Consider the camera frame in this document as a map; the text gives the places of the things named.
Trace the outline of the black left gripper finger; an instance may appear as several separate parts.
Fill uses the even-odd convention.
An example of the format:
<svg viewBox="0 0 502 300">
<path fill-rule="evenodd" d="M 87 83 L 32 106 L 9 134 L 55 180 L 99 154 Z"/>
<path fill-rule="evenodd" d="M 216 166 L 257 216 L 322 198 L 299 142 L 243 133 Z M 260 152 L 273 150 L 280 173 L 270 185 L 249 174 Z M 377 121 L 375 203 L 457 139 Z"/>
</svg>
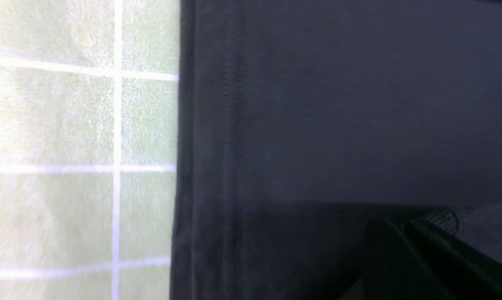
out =
<svg viewBox="0 0 502 300">
<path fill-rule="evenodd" d="M 502 300 L 502 264 L 427 221 L 373 221 L 341 299 Z"/>
</svg>

